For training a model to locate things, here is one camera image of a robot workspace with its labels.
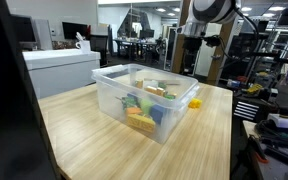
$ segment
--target white counter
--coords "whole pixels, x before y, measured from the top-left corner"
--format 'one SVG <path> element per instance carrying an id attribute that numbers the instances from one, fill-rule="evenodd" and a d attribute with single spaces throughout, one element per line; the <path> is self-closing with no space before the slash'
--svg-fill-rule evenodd
<path id="1" fill-rule="evenodd" d="M 38 99 L 94 83 L 91 71 L 100 68 L 100 53 L 92 51 L 29 51 L 23 56 Z"/>

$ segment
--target box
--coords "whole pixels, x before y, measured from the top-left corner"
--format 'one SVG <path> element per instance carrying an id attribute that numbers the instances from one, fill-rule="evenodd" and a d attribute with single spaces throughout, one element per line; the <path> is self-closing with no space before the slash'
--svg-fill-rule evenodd
<path id="1" fill-rule="evenodd" d="M 158 143 L 165 143 L 199 88 L 196 79 L 142 65 L 92 71 L 100 110 Z"/>

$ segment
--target light wood tabletop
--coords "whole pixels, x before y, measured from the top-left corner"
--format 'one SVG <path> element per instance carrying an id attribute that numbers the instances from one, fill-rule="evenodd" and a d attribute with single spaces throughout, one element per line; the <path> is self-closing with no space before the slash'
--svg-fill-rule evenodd
<path id="1" fill-rule="evenodd" d="M 102 113 L 96 85 L 39 100 L 53 151 L 67 179 L 229 179 L 232 92 L 200 83 L 165 144 Z"/>

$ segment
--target office chair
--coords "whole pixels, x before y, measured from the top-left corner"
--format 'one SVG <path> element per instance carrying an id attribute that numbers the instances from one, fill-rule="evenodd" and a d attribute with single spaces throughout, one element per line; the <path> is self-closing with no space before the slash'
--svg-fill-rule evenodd
<path id="1" fill-rule="evenodd" d="M 108 36 L 90 35 L 91 50 L 101 54 L 100 67 L 107 66 L 106 57 Z"/>

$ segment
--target ceiling light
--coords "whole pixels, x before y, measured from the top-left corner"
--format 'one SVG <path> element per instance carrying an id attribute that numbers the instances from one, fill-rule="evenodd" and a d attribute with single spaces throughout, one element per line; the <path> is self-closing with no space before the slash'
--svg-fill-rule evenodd
<path id="1" fill-rule="evenodd" d="M 173 11 L 180 12 L 181 9 L 180 8 L 174 8 Z"/>
<path id="2" fill-rule="evenodd" d="M 249 7 L 243 7 L 243 8 L 242 8 L 242 11 L 252 11 L 252 8 L 249 8 Z"/>
<path id="3" fill-rule="evenodd" d="M 270 11 L 283 11 L 284 9 L 285 9 L 285 7 L 276 6 L 276 7 L 271 7 L 268 10 L 270 10 Z"/>
<path id="4" fill-rule="evenodd" d="M 272 14 L 272 13 L 265 13 L 263 14 L 264 17 L 273 17 L 275 16 L 275 14 Z"/>
<path id="5" fill-rule="evenodd" d="M 163 8 L 157 8 L 156 11 L 159 11 L 159 12 L 165 12 L 166 10 L 163 9 Z"/>

